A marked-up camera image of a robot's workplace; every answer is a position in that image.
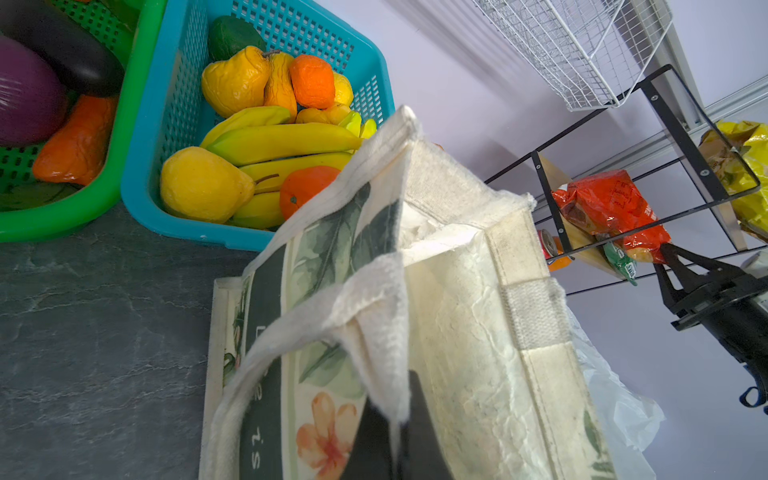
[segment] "orange chip bag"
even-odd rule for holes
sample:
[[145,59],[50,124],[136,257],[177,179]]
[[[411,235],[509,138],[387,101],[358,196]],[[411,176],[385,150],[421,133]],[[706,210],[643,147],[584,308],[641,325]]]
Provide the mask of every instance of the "orange chip bag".
[[[625,170],[592,175],[552,192],[563,216],[591,235],[611,236],[628,232],[657,220],[654,211]],[[638,262],[664,263],[659,251],[671,241],[661,225],[643,230],[617,242]]]

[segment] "green basket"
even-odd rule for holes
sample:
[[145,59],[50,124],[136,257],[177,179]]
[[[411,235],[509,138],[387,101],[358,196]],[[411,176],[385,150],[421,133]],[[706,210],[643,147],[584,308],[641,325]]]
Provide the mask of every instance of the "green basket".
[[[0,213],[0,242],[47,240],[71,233],[102,215],[120,200],[120,181],[128,145],[144,93],[155,42],[167,0],[145,0],[132,35],[98,1],[51,0],[70,18],[109,47],[125,69],[118,112],[101,174],[87,187],[42,207]],[[45,142],[20,148],[0,147],[0,192],[35,182],[32,164]]]

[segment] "blue basket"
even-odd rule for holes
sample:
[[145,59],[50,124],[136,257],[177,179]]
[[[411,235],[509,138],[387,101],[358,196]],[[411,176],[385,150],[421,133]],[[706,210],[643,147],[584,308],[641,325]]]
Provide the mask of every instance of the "blue basket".
[[327,60],[349,79],[355,91],[352,109],[364,120],[381,124],[395,104],[381,51],[311,0],[168,0],[128,151],[123,201],[139,223],[161,235],[261,251],[273,233],[173,217],[160,199],[163,162],[199,145],[217,123],[200,90],[200,76],[210,61],[208,26],[221,15],[253,24],[269,49]]

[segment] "avocado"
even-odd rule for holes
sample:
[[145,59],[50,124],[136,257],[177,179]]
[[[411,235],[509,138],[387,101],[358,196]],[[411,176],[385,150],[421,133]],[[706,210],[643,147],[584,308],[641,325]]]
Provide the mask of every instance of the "avocado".
[[252,24],[242,18],[223,16],[208,32],[208,51],[214,61],[229,60],[238,51],[253,46],[266,51],[266,42]]

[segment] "canvas tote bag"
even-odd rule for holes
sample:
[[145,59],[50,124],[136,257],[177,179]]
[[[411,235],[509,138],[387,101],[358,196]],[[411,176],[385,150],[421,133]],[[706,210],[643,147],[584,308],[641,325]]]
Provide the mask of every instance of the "canvas tote bag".
[[338,478],[367,399],[397,458],[411,369],[454,478],[615,478],[534,205],[400,108],[226,279],[243,341],[207,400],[200,477]]

